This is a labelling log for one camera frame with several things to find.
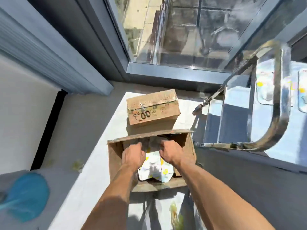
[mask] closed cardboard box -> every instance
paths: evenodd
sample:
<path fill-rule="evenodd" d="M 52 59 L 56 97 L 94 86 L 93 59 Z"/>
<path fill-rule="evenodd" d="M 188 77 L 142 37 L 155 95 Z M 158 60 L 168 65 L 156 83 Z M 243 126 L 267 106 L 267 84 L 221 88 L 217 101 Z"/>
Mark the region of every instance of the closed cardboard box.
<path fill-rule="evenodd" d="M 142 107 L 150 117 L 142 119 Z M 177 95 L 174 89 L 150 93 L 127 99 L 129 124 L 147 123 L 160 119 L 177 119 L 180 115 Z"/>
<path fill-rule="evenodd" d="M 140 139 L 151 136 L 167 136 L 168 139 L 177 142 L 183 149 L 186 156 L 191 157 L 196 162 L 196 154 L 191 138 L 191 130 L 167 130 L 167 131 L 155 131 L 151 133 L 131 135 L 115 140 L 108 141 L 109 149 L 109 172 L 110 180 L 113 180 L 122 164 L 122 152 L 124 151 L 123 142 L 131 139 Z M 186 182 L 181 177 L 179 172 L 175 169 L 175 173 L 169 182 L 160 182 L 154 178 L 150 178 L 145 181 L 138 181 L 137 178 L 133 181 L 132 192 L 147 192 L 156 191 L 167 188 L 175 188 L 186 186 Z"/>

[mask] person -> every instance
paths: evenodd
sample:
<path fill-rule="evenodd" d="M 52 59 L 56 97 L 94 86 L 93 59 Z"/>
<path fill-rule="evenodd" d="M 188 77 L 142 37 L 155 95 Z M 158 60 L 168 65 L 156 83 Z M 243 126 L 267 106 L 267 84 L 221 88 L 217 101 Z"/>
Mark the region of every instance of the person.
<path fill-rule="evenodd" d="M 263 215 L 225 183 L 195 165 L 178 143 L 163 141 L 162 146 L 160 156 L 172 164 L 186 181 L 208 230 L 274 229 Z M 82 230 L 126 229 L 132 181 L 145 158 L 141 143 L 125 149 L 117 175 L 93 208 Z"/>

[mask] hand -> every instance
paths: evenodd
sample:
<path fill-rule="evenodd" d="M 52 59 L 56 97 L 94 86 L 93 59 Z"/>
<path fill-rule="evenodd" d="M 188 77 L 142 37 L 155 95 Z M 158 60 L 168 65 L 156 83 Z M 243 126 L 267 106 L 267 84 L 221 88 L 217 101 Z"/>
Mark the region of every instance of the hand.
<path fill-rule="evenodd" d="M 145 152 L 142 151 L 142 143 L 132 144 L 122 153 L 122 164 L 128 165 L 133 172 L 136 172 L 146 159 Z"/>
<path fill-rule="evenodd" d="M 173 140 L 162 140 L 163 149 L 160 149 L 160 156 L 173 166 L 178 166 L 183 158 L 182 147 Z"/>

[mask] blue round object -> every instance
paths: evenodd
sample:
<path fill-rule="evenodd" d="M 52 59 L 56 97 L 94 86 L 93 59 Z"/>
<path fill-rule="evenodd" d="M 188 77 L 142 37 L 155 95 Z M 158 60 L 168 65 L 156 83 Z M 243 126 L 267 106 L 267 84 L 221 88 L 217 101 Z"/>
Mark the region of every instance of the blue round object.
<path fill-rule="evenodd" d="M 0 204 L 21 222 L 32 220 L 44 210 L 49 198 L 46 180 L 37 173 L 28 173 L 16 180 Z"/>

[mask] person's left hand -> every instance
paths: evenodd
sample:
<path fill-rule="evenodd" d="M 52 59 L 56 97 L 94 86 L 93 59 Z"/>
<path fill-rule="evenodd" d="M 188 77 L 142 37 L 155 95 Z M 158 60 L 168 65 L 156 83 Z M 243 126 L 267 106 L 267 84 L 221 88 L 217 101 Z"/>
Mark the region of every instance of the person's left hand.
<path fill-rule="evenodd" d="M 146 159 L 145 152 L 142 151 L 142 143 L 132 144 L 122 153 L 122 164 L 128 165 L 133 172 L 136 172 Z"/>

